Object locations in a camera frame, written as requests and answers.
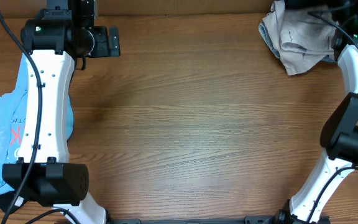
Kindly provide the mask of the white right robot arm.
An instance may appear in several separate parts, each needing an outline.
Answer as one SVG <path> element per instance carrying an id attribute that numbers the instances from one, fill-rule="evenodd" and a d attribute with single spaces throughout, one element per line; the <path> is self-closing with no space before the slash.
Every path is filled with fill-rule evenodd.
<path id="1" fill-rule="evenodd" d="M 286 1 L 286 9 L 326 5 L 336 28 L 332 47 L 339 65 L 346 97 L 326 121 L 320 135 L 323 148 L 302 188 L 267 223 L 329 223 L 321 212 L 353 171 L 358 170 L 358 0 Z"/>

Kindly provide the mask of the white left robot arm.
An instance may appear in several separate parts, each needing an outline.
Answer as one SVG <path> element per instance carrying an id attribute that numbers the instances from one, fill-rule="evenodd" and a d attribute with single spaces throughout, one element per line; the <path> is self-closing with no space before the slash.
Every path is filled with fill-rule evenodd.
<path id="1" fill-rule="evenodd" d="M 3 180 L 19 199 L 37 202 L 72 223 L 111 223 L 107 209 L 89 193 L 89 172 L 70 162 L 67 146 L 68 91 L 76 61 L 117 57 L 109 29 L 96 26 L 95 3 L 52 1 L 25 23 L 14 42 L 26 58 L 28 74 L 24 137 L 13 164 L 2 167 Z"/>

